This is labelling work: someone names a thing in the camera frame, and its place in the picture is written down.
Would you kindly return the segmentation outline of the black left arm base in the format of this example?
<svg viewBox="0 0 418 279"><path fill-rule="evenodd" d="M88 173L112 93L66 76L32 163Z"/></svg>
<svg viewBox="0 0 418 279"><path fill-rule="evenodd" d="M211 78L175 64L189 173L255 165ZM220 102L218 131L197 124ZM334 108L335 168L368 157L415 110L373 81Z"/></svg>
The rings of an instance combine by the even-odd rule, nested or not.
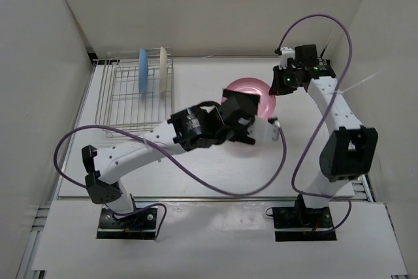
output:
<svg viewBox="0 0 418 279"><path fill-rule="evenodd" d="M157 228L157 209L149 208L137 215L116 218L102 208L97 227L97 239L153 240Z"/></svg>

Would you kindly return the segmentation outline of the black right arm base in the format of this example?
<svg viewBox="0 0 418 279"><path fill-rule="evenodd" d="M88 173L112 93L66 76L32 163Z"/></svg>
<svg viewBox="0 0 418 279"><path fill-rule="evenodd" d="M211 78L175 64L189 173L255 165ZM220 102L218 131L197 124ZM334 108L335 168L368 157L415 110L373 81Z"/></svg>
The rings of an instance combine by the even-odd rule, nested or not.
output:
<svg viewBox="0 0 418 279"><path fill-rule="evenodd" d="M336 241L329 207L300 212L295 207L270 207L265 214L273 219L276 242Z"/></svg>

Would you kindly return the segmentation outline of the blue plate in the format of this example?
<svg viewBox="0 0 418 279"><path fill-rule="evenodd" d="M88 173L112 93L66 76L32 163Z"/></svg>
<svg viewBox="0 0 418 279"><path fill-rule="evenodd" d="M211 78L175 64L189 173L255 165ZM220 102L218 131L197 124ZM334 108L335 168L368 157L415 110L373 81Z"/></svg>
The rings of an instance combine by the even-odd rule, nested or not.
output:
<svg viewBox="0 0 418 279"><path fill-rule="evenodd" d="M138 92L144 95L148 88L148 55L143 48L139 52L138 60Z"/></svg>

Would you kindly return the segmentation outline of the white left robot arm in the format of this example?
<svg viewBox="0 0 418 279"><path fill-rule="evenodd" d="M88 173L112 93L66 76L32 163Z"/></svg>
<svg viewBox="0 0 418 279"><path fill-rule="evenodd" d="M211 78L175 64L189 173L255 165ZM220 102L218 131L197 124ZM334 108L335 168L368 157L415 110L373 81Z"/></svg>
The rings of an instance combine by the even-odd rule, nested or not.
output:
<svg viewBox="0 0 418 279"><path fill-rule="evenodd" d="M224 101L199 103L172 114L156 128L109 148L82 149L86 190L93 203L105 205L123 227L136 222L137 211L121 182L126 174L163 157L209 148L231 140L255 144L248 129L256 120L260 97L224 90Z"/></svg>

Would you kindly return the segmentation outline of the cream plate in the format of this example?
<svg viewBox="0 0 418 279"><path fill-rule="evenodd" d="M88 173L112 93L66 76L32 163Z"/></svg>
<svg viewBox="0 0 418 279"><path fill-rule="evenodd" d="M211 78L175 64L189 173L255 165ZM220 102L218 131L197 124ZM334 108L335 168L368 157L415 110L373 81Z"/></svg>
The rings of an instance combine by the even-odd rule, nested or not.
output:
<svg viewBox="0 0 418 279"><path fill-rule="evenodd" d="M159 92L165 93L167 90L168 79L168 55L164 47L160 47L159 60Z"/></svg>

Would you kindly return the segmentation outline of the pink plate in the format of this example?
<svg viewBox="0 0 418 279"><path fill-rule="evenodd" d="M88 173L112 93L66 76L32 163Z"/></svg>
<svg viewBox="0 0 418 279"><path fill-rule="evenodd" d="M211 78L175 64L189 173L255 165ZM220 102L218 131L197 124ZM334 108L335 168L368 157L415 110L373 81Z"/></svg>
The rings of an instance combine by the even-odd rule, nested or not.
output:
<svg viewBox="0 0 418 279"><path fill-rule="evenodd" d="M276 108L276 98L269 94L270 86L258 78L244 77L231 82L225 89L221 103L230 95L247 95L254 103L257 103L257 115L268 119L273 117Z"/></svg>

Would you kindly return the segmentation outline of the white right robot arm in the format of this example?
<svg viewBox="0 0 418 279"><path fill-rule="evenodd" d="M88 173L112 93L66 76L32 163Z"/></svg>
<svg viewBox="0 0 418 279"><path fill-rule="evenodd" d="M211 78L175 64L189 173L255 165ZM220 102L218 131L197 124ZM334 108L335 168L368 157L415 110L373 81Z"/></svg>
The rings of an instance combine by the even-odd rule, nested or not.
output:
<svg viewBox="0 0 418 279"><path fill-rule="evenodd" d="M295 202L293 218L307 227L346 184L369 172L378 132L354 115L337 88L338 80L329 61L318 58L314 44L279 48L276 54L280 63L273 68L269 93L287 95L303 87L317 105L329 132L319 156L319 172Z"/></svg>

